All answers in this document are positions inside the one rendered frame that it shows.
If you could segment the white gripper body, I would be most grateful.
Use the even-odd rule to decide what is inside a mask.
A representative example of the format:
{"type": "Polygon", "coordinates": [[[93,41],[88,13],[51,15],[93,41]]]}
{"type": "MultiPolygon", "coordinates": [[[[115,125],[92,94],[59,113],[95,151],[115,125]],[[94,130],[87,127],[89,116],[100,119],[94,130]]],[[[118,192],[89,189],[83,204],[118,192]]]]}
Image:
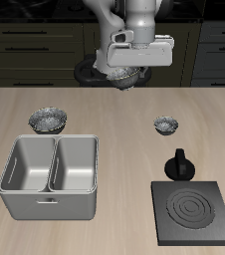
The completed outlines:
{"type": "Polygon", "coordinates": [[[163,67],[172,64],[174,39],[156,35],[147,48],[135,49],[132,43],[111,43],[107,62],[110,67],[163,67]]]}

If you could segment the medium speckled grey bowl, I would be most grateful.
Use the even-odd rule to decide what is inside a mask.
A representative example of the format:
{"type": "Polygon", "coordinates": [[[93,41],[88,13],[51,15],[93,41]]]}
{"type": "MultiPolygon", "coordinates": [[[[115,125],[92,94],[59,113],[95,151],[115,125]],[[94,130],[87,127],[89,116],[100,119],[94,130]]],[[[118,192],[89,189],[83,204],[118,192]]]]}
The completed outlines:
{"type": "Polygon", "coordinates": [[[139,67],[119,68],[107,75],[107,80],[119,90],[129,90],[139,78],[139,67]]]}

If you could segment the small speckled grey bowl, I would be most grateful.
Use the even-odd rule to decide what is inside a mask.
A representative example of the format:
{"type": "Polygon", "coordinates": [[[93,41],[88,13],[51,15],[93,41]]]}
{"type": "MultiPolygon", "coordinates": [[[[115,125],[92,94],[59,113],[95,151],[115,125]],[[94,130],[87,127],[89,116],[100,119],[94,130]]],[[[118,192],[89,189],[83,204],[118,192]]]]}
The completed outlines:
{"type": "Polygon", "coordinates": [[[159,117],[153,122],[155,129],[162,135],[171,135],[176,132],[179,127],[178,121],[173,117],[159,117]]]}

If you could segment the large speckled grey bowl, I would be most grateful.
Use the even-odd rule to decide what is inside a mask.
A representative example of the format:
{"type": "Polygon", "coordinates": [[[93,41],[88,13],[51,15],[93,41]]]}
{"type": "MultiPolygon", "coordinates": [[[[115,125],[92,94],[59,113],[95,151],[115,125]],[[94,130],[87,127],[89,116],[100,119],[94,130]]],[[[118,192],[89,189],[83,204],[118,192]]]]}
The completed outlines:
{"type": "Polygon", "coordinates": [[[67,123],[67,114],[58,108],[42,108],[31,114],[28,125],[37,134],[59,134],[67,123]]]}

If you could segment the dark grey kitchen cupboard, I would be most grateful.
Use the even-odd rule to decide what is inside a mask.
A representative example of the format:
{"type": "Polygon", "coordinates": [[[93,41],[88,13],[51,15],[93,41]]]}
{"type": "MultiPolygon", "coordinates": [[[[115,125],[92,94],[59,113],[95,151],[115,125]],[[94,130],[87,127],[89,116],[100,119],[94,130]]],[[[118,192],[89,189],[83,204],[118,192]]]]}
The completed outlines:
{"type": "Polygon", "coordinates": [[[225,88],[225,21],[202,24],[191,86],[225,88]]]}

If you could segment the dark olive kitchen cupboard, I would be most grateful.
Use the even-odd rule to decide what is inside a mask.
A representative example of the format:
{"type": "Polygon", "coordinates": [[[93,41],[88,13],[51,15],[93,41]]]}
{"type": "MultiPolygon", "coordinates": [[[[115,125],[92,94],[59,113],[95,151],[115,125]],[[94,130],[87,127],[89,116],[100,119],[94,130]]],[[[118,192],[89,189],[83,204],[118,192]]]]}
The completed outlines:
{"type": "MultiPolygon", "coordinates": [[[[198,23],[158,23],[174,38],[173,63],[153,67],[149,87],[188,87],[198,23]]],[[[75,65],[101,44],[97,23],[0,23],[0,87],[76,87],[75,65]]]]}

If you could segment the black kitchen countertop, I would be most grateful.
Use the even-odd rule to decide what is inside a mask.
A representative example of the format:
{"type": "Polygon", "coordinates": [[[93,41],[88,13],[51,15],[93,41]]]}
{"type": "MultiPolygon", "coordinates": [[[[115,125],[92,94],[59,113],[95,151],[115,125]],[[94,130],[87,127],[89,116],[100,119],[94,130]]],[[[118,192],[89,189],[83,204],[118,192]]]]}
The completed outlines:
{"type": "MultiPolygon", "coordinates": [[[[156,23],[225,21],[225,0],[173,0],[156,23]]],[[[83,0],[0,0],[0,23],[98,23],[83,0]]]]}

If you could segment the round black knob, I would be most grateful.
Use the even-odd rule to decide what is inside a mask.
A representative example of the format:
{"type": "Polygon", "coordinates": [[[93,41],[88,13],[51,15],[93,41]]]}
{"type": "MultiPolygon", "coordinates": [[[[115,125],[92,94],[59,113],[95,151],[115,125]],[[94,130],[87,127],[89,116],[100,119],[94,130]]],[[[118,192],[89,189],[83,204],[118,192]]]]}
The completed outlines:
{"type": "Polygon", "coordinates": [[[178,148],[175,151],[175,156],[166,162],[164,172],[168,178],[174,181],[189,181],[194,177],[195,166],[185,157],[184,149],[178,148]]]}

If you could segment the dark grey stove plate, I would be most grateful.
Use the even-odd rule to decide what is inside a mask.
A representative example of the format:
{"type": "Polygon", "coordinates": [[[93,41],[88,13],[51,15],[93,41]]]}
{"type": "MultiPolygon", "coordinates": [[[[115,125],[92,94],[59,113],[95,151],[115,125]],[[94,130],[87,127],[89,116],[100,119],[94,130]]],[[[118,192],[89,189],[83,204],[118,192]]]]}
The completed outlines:
{"type": "Polygon", "coordinates": [[[225,204],[216,181],[153,181],[159,246],[225,246],[225,204]]]}

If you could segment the white two-bin basket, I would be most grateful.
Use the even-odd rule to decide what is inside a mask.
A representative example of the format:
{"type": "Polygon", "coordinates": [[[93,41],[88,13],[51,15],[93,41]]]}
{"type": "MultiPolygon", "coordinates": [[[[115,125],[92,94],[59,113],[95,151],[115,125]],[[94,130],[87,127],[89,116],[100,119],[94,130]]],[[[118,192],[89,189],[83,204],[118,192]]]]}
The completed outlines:
{"type": "Polygon", "coordinates": [[[91,220],[98,163],[93,134],[19,135],[0,177],[0,196],[16,220],[91,220]]]}

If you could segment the flat black base plate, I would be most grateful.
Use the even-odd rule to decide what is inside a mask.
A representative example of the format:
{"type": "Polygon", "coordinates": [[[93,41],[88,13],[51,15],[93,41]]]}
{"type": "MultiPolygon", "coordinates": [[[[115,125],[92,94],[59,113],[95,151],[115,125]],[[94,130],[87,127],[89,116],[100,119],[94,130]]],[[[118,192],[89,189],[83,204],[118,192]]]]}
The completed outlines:
{"type": "MultiPolygon", "coordinates": [[[[93,64],[97,59],[96,54],[87,54],[84,59],[75,66],[74,76],[83,88],[111,88],[113,85],[107,80],[105,74],[93,68],[93,64]]],[[[141,67],[140,75],[134,84],[138,88],[143,88],[151,78],[151,67],[141,67]]]]}

